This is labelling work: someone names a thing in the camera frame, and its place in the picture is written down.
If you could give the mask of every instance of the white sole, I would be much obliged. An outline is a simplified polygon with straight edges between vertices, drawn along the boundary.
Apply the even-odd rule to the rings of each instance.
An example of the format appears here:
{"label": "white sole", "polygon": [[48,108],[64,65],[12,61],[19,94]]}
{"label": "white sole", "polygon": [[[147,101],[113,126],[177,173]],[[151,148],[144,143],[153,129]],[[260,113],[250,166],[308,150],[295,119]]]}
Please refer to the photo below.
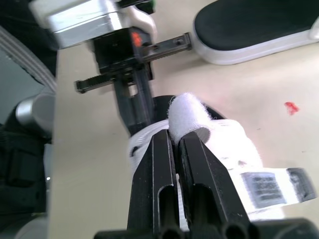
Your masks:
{"label": "white sole", "polygon": [[209,63],[217,65],[233,65],[319,42],[319,39],[310,40],[309,32],[310,31],[307,30],[237,50],[220,51],[209,48],[201,42],[201,40],[198,39],[193,26],[192,45],[197,54]]}

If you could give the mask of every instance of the red spot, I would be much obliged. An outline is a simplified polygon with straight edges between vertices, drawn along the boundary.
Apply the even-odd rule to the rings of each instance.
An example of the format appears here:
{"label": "red spot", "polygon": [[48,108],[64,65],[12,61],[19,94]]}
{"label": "red spot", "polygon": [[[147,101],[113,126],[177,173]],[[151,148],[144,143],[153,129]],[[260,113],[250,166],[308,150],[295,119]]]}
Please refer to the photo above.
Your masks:
{"label": "red spot", "polygon": [[132,39],[133,39],[133,43],[136,47],[141,47],[142,46],[142,38],[140,37],[140,35],[137,32],[133,32],[132,33]]}
{"label": "red spot", "polygon": [[293,116],[295,113],[299,111],[299,108],[293,102],[286,102],[285,106],[288,109],[288,113]]}

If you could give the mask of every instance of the beige table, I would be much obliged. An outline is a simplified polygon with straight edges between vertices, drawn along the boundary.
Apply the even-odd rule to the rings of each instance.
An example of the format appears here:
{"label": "beige table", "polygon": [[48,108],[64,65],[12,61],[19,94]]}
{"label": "beige table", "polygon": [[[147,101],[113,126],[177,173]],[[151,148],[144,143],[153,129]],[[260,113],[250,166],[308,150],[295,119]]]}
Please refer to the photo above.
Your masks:
{"label": "beige table", "polygon": [[[154,19],[162,41],[191,30],[211,0],[159,0]],[[239,121],[269,167],[304,167],[319,190],[319,44],[233,66],[207,64],[183,52],[153,64],[155,96],[193,92]],[[126,227],[130,171],[128,134],[112,88],[80,95],[73,82],[97,74],[85,45],[59,53],[50,207],[51,239],[91,239]],[[285,102],[300,112],[290,116]],[[319,226],[319,201],[286,207]]]}

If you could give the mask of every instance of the barcode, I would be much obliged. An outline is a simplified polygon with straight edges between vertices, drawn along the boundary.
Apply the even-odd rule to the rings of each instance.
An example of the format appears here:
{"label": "barcode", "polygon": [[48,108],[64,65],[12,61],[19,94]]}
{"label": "barcode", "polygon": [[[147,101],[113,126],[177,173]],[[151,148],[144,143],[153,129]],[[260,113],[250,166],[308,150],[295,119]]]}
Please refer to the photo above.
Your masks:
{"label": "barcode", "polygon": [[242,174],[255,208],[265,208],[286,203],[274,173],[248,172]]}

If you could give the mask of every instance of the screw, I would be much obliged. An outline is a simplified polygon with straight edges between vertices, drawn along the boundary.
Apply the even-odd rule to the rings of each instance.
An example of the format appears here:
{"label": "screw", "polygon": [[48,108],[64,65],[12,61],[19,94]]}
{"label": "screw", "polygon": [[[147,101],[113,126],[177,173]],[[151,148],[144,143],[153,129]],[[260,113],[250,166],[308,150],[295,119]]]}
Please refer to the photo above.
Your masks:
{"label": "screw", "polygon": [[157,46],[157,45],[153,46],[153,51],[157,51],[158,49],[159,49],[159,46]]}
{"label": "screw", "polygon": [[177,46],[180,46],[184,43],[183,39],[181,38],[177,38],[174,40],[174,43],[177,45]]}

